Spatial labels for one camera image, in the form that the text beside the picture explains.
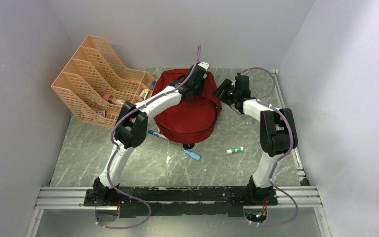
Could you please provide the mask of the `red student backpack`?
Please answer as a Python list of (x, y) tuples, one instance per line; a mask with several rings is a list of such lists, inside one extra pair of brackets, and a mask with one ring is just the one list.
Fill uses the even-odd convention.
[(161, 134), (188, 150), (206, 140), (222, 111), (221, 101), (212, 94), (216, 89), (214, 76), (209, 72), (202, 96), (192, 97), (154, 117)]

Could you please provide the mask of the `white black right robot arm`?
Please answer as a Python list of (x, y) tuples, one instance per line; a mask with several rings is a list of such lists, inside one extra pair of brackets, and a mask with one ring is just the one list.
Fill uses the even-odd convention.
[(259, 166), (252, 175), (255, 186), (247, 190), (247, 200), (259, 204), (265, 199), (263, 188), (281, 190), (274, 183), (274, 172), (282, 160), (297, 146), (297, 132), (293, 112), (277, 108), (251, 96), (248, 76), (238, 74), (235, 81), (226, 79), (213, 95), (243, 115), (260, 122), (260, 147), (263, 151)]

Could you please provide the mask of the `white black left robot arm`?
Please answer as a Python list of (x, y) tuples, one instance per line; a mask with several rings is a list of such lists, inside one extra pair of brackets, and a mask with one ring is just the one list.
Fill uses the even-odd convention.
[(111, 142), (114, 145), (111, 157), (93, 184), (96, 200), (103, 205), (111, 205), (116, 201), (121, 192), (118, 188), (121, 174), (131, 153), (144, 142), (148, 122), (165, 110), (195, 95), (202, 95), (209, 68), (209, 63), (199, 62), (184, 74), (183, 81), (176, 80), (153, 97), (135, 105), (124, 103), (111, 132)]

